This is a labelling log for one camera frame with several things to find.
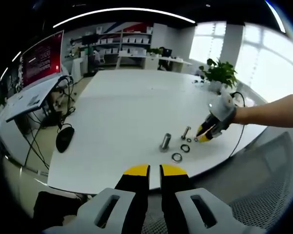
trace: monitor screen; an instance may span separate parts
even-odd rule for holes
[[[96,43],[99,39],[98,34],[92,34],[92,35],[88,35],[88,36],[84,36],[82,38],[82,44],[83,45],[89,45],[92,43]]]
[[[27,86],[48,75],[61,72],[63,31],[53,34],[22,55],[22,81]]]

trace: white cabinet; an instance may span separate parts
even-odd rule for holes
[[[157,70],[158,58],[145,58],[142,63],[145,70]]]

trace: ceiling light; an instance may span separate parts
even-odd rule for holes
[[[6,73],[7,70],[8,70],[8,68],[6,68],[6,69],[4,70],[4,72],[3,72],[3,74],[2,74],[2,76],[1,76],[1,78],[0,78],[0,81],[2,80],[4,74]]]
[[[34,57],[33,59],[31,59],[28,63],[31,63],[32,61],[34,61],[36,59],[36,57]]]
[[[21,52],[19,51],[17,55],[15,55],[14,59],[12,59],[12,62],[14,62],[14,60],[16,60],[16,58],[21,54]]]
[[[270,10],[272,11],[273,13],[273,16],[275,17],[275,20],[277,21],[278,25],[279,25],[279,28],[280,28],[280,31],[285,33],[285,28],[283,26],[283,23],[281,21],[281,18],[280,16],[278,15],[278,13],[276,12],[276,10],[270,5],[269,2],[265,1],[268,5],[268,7],[270,8]]]
[[[91,12],[88,12],[88,13],[84,13],[84,14],[81,14],[81,15],[78,15],[78,16],[74,16],[72,18],[69,18],[69,19],[66,19],[60,23],[57,23],[53,26],[53,28],[61,25],[61,24],[64,24],[66,22],[69,22],[71,20],[74,20],[74,19],[77,19],[79,17],[83,17],[83,16],[87,16],[87,15],[91,15],[91,14],[95,14],[95,13],[101,13],[101,12],[107,12],[107,11],[124,11],[124,10],[129,10],[129,11],[148,11],[148,12],[154,12],[154,13],[159,13],[159,14],[164,14],[164,15],[168,15],[168,16],[173,16],[173,17],[176,17],[176,18],[179,18],[179,19],[182,19],[182,20],[185,20],[185,21],[188,21],[190,23],[195,23],[194,20],[191,20],[191,19],[187,19],[185,17],[182,17],[182,16],[179,16],[179,15],[175,15],[175,14],[172,14],[172,13],[169,13],[169,12],[165,12],[165,11],[158,11],[158,10],[152,10],[152,9],[145,9],[145,8],[136,8],[136,7],[119,7],[119,8],[108,8],[108,9],[103,9],[103,10],[98,10],[98,11],[91,11]]]

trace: white table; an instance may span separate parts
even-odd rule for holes
[[[30,146],[13,119],[23,113],[39,109],[58,79],[59,76],[53,76],[25,87],[21,92],[11,96],[6,106],[0,111],[0,140],[8,153],[21,165],[26,163]],[[28,105],[33,97],[36,97],[35,100],[38,102]],[[31,142],[32,136],[28,136],[28,140]]]
[[[74,79],[74,83],[78,83],[82,79],[81,66],[82,66],[83,62],[84,62],[84,58],[75,58],[73,60],[71,74]]]
[[[180,166],[189,176],[200,174],[225,161],[240,137],[242,126],[232,124],[222,136],[206,143],[182,141],[187,126],[193,138],[209,114],[208,102],[214,94],[192,82],[186,74],[147,71],[100,71],[76,102],[76,111],[66,122],[75,128],[68,149],[54,149],[48,185],[76,193],[97,194],[114,188],[128,168],[148,163],[150,189],[160,187],[159,165]],[[236,151],[254,140],[265,127],[245,126]],[[169,151],[159,145],[165,133],[172,139]],[[190,146],[183,153],[181,144]],[[171,155],[179,152],[183,161],[175,164]]]
[[[157,70],[159,60],[166,60],[172,62],[172,71],[178,73],[189,73],[191,71],[192,64],[183,61],[178,58],[168,58],[168,57],[153,57],[153,56],[143,56],[143,55],[132,55],[132,54],[119,54],[116,68],[119,69],[121,65],[122,58],[140,58],[142,59],[142,68],[144,70]]]
[[[41,108],[42,103],[54,88],[58,80],[59,77],[48,79],[13,95],[14,101],[6,107],[8,108],[8,114],[5,120],[9,122],[18,115]]]

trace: mouse cable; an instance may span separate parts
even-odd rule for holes
[[[230,95],[231,95],[231,97],[234,97],[235,94],[239,94],[239,95],[242,97],[242,99],[243,99],[243,107],[245,107],[245,100],[244,100],[244,96],[242,95],[242,93],[240,93],[240,92],[234,92],[234,93],[232,93],[232,94],[230,94]],[[239,145],[239,143],[240,143],[240,141],[241,141],[241,138],[242,138],[243,132],[244,132],[244,127],[245,127],[245,125],[243,125],[243,128],[242,128],[242,131],[241,131],[240,138],[239,138],[239,140],[238,140],[238,142],[237,142],[235,148],[233,149],[233,151],[232,151],[231,154],[229,155],[229,157],[231,157],[231,156],[233,155],[234,151],[235,151],[236,148],[238,147],[238,145]]]

